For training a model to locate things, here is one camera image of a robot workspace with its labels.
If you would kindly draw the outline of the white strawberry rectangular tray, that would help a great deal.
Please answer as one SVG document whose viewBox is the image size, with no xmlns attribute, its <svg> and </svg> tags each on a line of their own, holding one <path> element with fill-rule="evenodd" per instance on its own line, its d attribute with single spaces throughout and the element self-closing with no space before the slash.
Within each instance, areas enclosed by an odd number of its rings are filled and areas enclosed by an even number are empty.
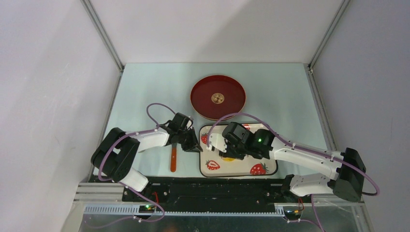
<svg viewBox="0 0 410 232">
<path fill-rule="evenodd" d="M 205 177 L 243 177 L 243 176 L 269 176 L 278 171 L 278 163 L 274 159 L 255 159 L 246 156 L 243 160 L 231 162 L 223 161 L 219 156 L 219 151 L 215 147 L 209 148 L 216 141 L 212 135 L 208 135 L 211 125 L 201 127 L 199 131 L 200 145 L 203 149 L 199 155 L 200 172 Z"/>
</svg>

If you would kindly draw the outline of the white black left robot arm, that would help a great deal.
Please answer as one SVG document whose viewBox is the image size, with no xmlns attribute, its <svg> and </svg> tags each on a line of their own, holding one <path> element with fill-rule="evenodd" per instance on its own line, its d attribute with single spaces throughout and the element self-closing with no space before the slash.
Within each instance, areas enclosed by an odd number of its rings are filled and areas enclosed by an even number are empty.
<svg viewBox="0 0 410 232">
<path fill-rule="evenodd" d="M 181 113 L 151 130 L 125 132 L 120 128 L 109 131 L 91 156 L 91 164 L 99 170 L 101 181 L 121 183 L 134 190 L 141 201 L 148 201 L 153 195 L 149 180 L 132 167 L 135 156 L 155 147 L 179 144 L 185 152 L 202 152 L 197 139 L 193 120 Z"/>
</svg>

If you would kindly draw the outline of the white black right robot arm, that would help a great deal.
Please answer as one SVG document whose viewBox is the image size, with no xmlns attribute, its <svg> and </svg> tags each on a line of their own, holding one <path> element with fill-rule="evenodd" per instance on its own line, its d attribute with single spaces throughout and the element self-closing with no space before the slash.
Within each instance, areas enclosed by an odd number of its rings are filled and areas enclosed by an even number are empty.
<svg viewBox="0 0 410 232">
<path fill-rule="evenodd" d="M 289 174 L 282 184 L 281 195 L 287 202 L 311 194 L 334 194 L 349 201 L 362 198 L 366 167 L 357 150 L 344 152 L 320 150 L 284 139 L 265 124 L 255 129 L 237 122 L 212 126 L 206 133 L 205 147 L 219 155 L 243 160 L 281 160 L 315 170 L 314 174 Z"/>
</svg>

